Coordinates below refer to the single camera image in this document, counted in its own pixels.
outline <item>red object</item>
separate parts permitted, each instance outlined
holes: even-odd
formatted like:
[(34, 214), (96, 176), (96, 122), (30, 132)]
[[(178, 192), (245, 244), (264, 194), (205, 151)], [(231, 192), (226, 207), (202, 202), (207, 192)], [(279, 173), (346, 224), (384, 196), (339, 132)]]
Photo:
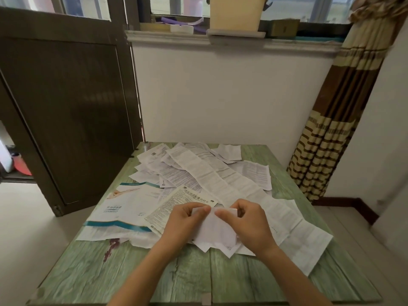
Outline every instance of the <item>red object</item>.
[(16, 170), (18, 170), (19, 172), (25, 175), (33, 176), (33, 174), (31, 174), (30, 170), (28, 169), (27, 165), (25, 164), (21, 155), (13, 156), (13, 162), (14, 162), (14, 167), (16, 168)]

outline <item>white window ledge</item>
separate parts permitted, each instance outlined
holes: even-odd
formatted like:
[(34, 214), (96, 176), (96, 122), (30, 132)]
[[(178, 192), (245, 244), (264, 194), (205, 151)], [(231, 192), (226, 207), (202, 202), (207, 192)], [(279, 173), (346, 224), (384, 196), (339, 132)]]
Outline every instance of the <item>white window ledge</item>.
[(295, 40), (273, 40), (252, 39), (243, 37), (222, 37), (206, 35), (181, 35), (174, 33), (147, 32), (147, 31), (125, 31), (129, 42), (136, 44), (169, 44), (176, 46), (197, 47), (245, 47), (262, 49), (266, 51), (303, 51), (320, 52), (323, 54), (336, 54), (341, 43), (328, 41), (295, 41)]

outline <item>dark brown door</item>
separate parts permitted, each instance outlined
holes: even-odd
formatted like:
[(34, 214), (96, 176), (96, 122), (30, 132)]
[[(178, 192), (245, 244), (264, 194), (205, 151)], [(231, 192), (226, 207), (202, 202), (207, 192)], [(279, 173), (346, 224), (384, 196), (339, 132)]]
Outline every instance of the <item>dark brown door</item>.
[(0, 8), (0, 36), (0, 119), (57, 216), (95, 205), (142, 140), (123, 25)]

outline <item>floor grout line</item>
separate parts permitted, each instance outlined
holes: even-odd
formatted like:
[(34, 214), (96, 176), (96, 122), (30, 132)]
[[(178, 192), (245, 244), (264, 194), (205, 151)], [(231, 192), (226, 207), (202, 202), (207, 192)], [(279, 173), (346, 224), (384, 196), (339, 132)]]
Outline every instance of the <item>floor grout line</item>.
[(355, 239), (354, 235), (352, 234), (352, 232), (350, 232), (348, 230), (348, 228), (343, 224), (343, 222), (339, 219), (339, 217), (336, 216), (336, 213), (334, 212), (334, 210), (331, 209), (331, 207), (329, 207), (330, 212), (334, 215), (334, 217), (340, 222), (340, 224), (344, 227), (344, 229), (347, 231), (347, 233), (349, 233), (349, 235), (354, 239), (354, 241), (357, 243), (357, 245), (361, 248), (361, 250), (364, 252), (364, 254), (370, 259), (370, 261), (372, 262), (372, 264), (375, 266), (375, 268), (380, 272), (381, 275), (384, 276), (384, 278), (386, 279), (387, 283), (394, 289), (394, 291), (396, 292), (396, 294), (398, 295), (398, 297), (404, 301), (405, 299), (402, 298), (401, 294), (399, 293), (399, 291), (394, 287), (394, 285), (392, 284), (392, 282), (390, 282), (390, 279), (388, 279), (388, 277), (383, 273), (383, 271), (376, 265), (376, 263), (373, 261), (373, 259), (370, 257), (370, 255), (365, 251), (365, 249), (360, 245), (360, 243)]

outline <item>dark red baseboard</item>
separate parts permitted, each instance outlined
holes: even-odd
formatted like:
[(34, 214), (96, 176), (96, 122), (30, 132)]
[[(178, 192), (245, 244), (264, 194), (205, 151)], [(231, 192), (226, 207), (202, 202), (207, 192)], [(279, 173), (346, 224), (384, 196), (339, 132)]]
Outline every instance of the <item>dark red baseboard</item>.
[(362, 199), (353, 197), (321, 197), (313, 201), (316, 206), (354, 207), (370, 225), (378, 219), (378, 215)]

